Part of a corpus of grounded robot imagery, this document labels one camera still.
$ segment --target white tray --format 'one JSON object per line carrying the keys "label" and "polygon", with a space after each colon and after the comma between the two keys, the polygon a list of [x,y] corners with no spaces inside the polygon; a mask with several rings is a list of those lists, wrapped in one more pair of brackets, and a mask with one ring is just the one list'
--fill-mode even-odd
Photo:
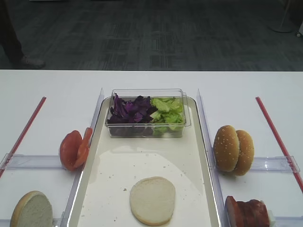
{"label": "white tray", "polygon": [[110,138],[104,127],[108,102],[99,113],[68,226],[145,226],[131,213],[129,193],[151,176],[163,176],[176,187],[167,226],[219,226],[195,101],[188,98],[192,126],[182,138],[143,139]]}

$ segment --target shoe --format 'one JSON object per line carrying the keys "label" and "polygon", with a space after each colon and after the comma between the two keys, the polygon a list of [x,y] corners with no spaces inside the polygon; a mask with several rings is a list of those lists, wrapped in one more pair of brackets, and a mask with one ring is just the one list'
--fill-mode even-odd
{"label": "shoe", "polygon": [[45,61],[24,55],[21,60],[13,64],[13,66],[18,70],[39,70],[45,67]]}

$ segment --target gray carpet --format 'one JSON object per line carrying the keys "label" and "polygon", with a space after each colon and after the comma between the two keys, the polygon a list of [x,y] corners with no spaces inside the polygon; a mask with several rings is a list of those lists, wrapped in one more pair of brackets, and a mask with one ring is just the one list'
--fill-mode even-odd
{"label": "gray carpet", "polygon": [[278,0],[9,0],[9,10],[47,70],[303,71],[303,39],[266,27],[282,18]]}

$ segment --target sesame seed bun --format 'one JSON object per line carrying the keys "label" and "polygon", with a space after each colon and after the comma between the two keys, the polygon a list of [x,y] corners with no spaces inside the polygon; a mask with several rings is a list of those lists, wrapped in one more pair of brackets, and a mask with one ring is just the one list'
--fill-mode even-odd
{"label": "sesame seed bun", "polygon": [[225,125],[221,127],[214,139],[214,156],[217,167],[224,172],[232,172],[238,162],[240,144],[236,130]]}
{"label": "sesame seed bun", "polygon": [[243,176],[251,167],[254,160],[255,149],[252,138],[246,131],[237,130],[237,135],[240,143],[240,153],[233,174]]}

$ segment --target white table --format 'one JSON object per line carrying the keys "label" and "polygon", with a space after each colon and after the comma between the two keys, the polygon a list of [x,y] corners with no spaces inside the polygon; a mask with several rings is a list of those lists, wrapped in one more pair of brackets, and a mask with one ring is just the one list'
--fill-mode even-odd
{"label": "white table", "polygon": [[[255,100],[260,96],[288,152],[303,169],[303,72],[0,70],[0,156],[11,150],[43,96],[47,100],[16,153],[58,154],[68,132],[79,130],[83,134],[90,125],[101,88],[105,97],[120,88],[181,88],[193,98],[199,89],[211,140],[219,127],[231,124],[250,132],[256,156],[282,156]],[[5,174],[0,188],[9,181]],[[56,177],[57,183],[63,183],[69,176]],[[302,216],[302,205],[295,203],[296,197],[302,197],[299,187],[287,190],[288,199],[294,202],[286,214]],[[0,213],[9,214],[7,210],[14,206],[0,208]]]}

